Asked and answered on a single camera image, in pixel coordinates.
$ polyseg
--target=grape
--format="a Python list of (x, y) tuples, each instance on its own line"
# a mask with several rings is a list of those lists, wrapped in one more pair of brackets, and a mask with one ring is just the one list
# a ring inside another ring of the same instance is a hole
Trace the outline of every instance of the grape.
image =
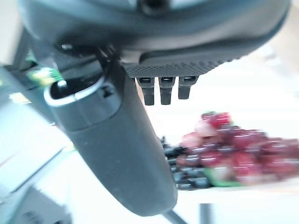
[(200, 165), (200, 160), (198, 155), (180, 155), (176, 159), (177, 166), (180, 167), (196, 167)]
[(233, 126), (228, 113), (203, 114), (195, 132), (183, 137), (181, 147), (162, 141), (178, 189), (210, 187), (206, 168), (215, 183), (237, 180), (243, 185), (299, 173), (298, 140), (269, 138), (260, 130)]
[(230, 144), (232, 138), (234, 137), (234, 129), (231, 125), (222, 125), (220, 128), (217, 129), (219, 137), (222, 141), (226, 144)]
[(177, 162), (176, 158), (167, 158), (169, 165), (175, 165)]
[(176, 172), (178, 172), (178, 167), (177, 166), (171, 166), (171, 172), (172, 173), (176, 173)]
[(258, 163), (250, 153), (235, 152), (233, 153), (232, 160), (237, 176), (256, 175), (260, 173)]
[(204, 120), (200, 120), (195, 126), (195, 132), (200, 137), (216, 136), (217, 131)]
[(289, 146), (284, 141), (267, 144), (262, 150), (267, 154), (288, 154)]
[(188, 155), (185, 158), (185, 165), (190, 167), (196, 167), (200, 165), (200, 159), (198, 155)]
[(208, 148), (208, 147), (203, 147), (203, 146), (201, 146), (201, 147), (195, 147), (195, 148), (187, 148), (186, 149), (186, 153), (188, 154), (188, 155), (199, 155), (200, 153), (202, 153), (202, 152), (206, 152), (206, 151), (208, 151), (210, 148)]
[(252, 143), (245, 147), (245, 152), (251, 153), (255, 156), (260, 156), (263, 152), (263, 148), (268, 144), (268, 142), (258, 142)]
[(233, 168), (237, 180), (244, 185), (261, 183), (263, 180), (261, 167), (250, 153), (234, 153)]
[(195, 188), (190, 183), (181, 183), (178, 184), (179, 190), (195, 190)]
[(183, 167), (180, 169), (188, 177), (203, 177), (204, 168)]
[(217, 151), (204, 152), (200, 155), (200, 163), (204, 167), (214, 167), (221, 162), (222, 154)]
[(193, 132), (183, 136), (183, 141), (181, 143), (181, 146), (186, 148), (192, 148), (192, 147), (198, 147), (201, 144), (202, 144), (202, 138), (199, 137), (195, 132)]
[(232, 143), (235, 148), (245, 150), (247, 146), (253, 143), (253, 139), (250, 134), (241, 134), (233, 137)]
[(174, 182), (181, 183), (184, 180), (184, 174), (182, 172), (176, 172), (173, 174)]
[(214, 128), (219, 128), (221, 125), (230, 124), (230, 116), (228, 113), (208, 113), (203, 114), (202, 119), (209, 123)]
[(206, 177), (189, 178), (188, 182), (196, 189), (206, 189), (210, 187), (210, 182)]
[(221, 147), (217, 148), (217, 150), (219, 152), (221, 152), (223, 155), (230, 155), (236, 149), (233, 146), (221, 146)]
[(266, 133), (260, 130), (248, 130), (247, 133), (251, 135), (252, 141), (256, 143), (268, 140)]
[(216, 149), (218, 144), (202, 144), (200, 147), (187, 148), (185, 151), (188, 155), (200, 155), (203, 152)]
[(239, 126), (233, 126), (233, 136), (242, 135), (245, 134), (246, 131)]
[(229, 113), (219, 113), (217, 114), (217, 127), (220, 127), (221, 125), (228, 125), (230, 124), (230, 115)]
[(298, 159), (288, 158), (283, 155), (265, 155), (263, 157), (263, 166), (265, 169), (280, 177), (286, 177), (295, 173), (298, 164)]

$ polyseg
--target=white wall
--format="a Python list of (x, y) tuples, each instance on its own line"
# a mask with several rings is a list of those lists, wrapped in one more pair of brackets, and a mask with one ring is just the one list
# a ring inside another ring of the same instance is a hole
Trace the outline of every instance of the white wall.
[(0, 0), (0, 64), (10, 64), (21, 34), (16, 0)]

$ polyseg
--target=cable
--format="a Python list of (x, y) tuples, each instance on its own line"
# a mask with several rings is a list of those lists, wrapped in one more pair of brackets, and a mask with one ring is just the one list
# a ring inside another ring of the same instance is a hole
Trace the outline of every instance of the cable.
[(173, 210), (170, 210), (162, 214), (172, 224), (187, 224), (180, 216), (177, 215)]

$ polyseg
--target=black plastic housing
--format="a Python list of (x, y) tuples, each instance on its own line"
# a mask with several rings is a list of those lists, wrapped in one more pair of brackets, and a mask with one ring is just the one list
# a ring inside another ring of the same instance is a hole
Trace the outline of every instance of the black plastic housing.
[(169, 211), (177, 201), (176, 185), (135, 81), (119, 63), (110, 63), (103, 74), (76, 92), (54, 83), (45, 90), (46, 102), (88, 166), (120, 203), (140, 216)]

